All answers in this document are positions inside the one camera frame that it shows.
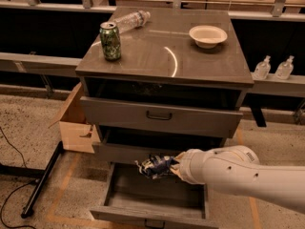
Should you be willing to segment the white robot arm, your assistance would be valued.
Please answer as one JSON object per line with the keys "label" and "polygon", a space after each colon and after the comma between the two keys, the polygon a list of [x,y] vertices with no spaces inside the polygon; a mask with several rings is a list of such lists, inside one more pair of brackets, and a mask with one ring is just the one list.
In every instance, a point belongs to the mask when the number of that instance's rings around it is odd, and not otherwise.
{"label": "white robot arm", "polygon": [[266,166],[243,145],[179,154],[171,171],[190,184],[235,196],[259,198],[305,213],[305,167]]}

